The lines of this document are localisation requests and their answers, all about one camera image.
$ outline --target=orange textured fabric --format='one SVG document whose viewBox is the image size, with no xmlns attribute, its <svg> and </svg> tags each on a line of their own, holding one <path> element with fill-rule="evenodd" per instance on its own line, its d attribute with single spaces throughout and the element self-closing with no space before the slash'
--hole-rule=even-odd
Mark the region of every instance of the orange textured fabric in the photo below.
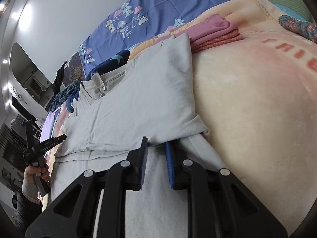
<svg viewBox="0 0 317 238">
<path fill-rule="evenodd" d="M 228 43 L 232 43 L 232 42 L 235 42 L 235 41 L 240 41 L 240 40 L 243 40 L 243 36 L 241 34 L 238 34 L 238 35 L 236 35 L 234 37 L 229 37 L 227 39 L 223 39 L 223 40 L 220 40 L 220 41 L 214 41 L 214 39 L 206 41 L 206 42 L 200 44 L 199 46 L 196 46 L 196 47 L 192 48 L 191 49 L 191 53 L 195 54 L 197 52 L 201 52 L 201 51 L 204 51 L 204 50 L 212 48 L 212 47 L 217 47 L 217 46 L 228 44 Z"/>
</svg>

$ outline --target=blue fabric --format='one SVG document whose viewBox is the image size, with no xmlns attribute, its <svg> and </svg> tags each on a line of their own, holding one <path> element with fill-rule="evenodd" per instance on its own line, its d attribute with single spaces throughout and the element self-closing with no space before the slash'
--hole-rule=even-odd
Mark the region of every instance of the blue fabric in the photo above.
<svg viewBox="0 0 317 238">
<path fill-rule="evenodd" d="M 129 60 L 130 51 L 122 50 L 117 53 L 115 56 L 105 60 L 101 64 L 99 64 L 96 68 L 92 69 L 88 74 L 84 81 L 91 80 L 91 76 L 95 73 L 99 73 L 100 75 L 105 74 L 107 72 L 113 71 L 127 63 Z M 74 112 L 74 108 L 77 105 L 79 97 L 79 87 L 72 92 L 72 94 L 67 98 L 66 107 L 70 113 Z"/>
<path fill-rule="evenodd" d="M 295 19 L 298 19 L 300 21 L 303 21 L 303 22 L 307 22 L 307 20 L 305 20 L 302 16 L 300 16 L 297 12 L 293 11 L 292 9 L 284 6 L 284 5 L 281 5 L 281 4 L 275 4 L 280 10 L 286 12 L 289 16 L 295 18 Z"/>
<path fill-rule="evenodd" d="M 79 88 L 80 80 L 75 80 L 72 84 L 69 84 L 63 91 L 59 92 L 54 98 L 50 111 L 54 112 L 59 106 L 61 106 L 67 98 Z"/>
<path fill-rule="evenodd" d="M 109 15 L 78 49 L 85 76 L 123 49 L 188 23 L 229 0 L 129 0 Z"/>
</svg>

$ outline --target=cream fleece blanket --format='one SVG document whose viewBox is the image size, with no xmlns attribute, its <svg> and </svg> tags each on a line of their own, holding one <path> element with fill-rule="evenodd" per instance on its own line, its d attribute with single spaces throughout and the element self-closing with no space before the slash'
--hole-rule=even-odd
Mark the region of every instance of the cream fleece blanket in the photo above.
<svg viewBox="0 0 317 238">
<path fill-rule="evenodd" d="M 290 235 L 317 195 L 317 45 L 283 29 L 285 13 L 267 0 L 226 2 L 176 32 L 215 13 L 244 40 L 193 55 L 197 113 L 228 168 Z"/>
</svg>

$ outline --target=bright light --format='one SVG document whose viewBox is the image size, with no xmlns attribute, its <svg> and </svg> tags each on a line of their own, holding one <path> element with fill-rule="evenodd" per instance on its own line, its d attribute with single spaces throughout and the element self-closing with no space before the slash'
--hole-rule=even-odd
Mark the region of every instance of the bright light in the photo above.
<svg viewBox="0 0 317 238">
<path fill-rule="evenodd" d="M 19 20 L 19 28 L 20 30 L 27 30 L 31 23 L 31 17 L 32 17 L 32 8 L 30 5 L 27 5 L 24 7 L 21 17 Z"/>
<path fill-rule="evenodd" d="M 11 16 L 11 17 L 12 17 L 13 19 L 15 19 L 15 20 L 18 20 L 18 19 L 20 18 L 20 14 L 14 12 L 14 13 L 12 13 L 12 16 Z"/>
</svg>

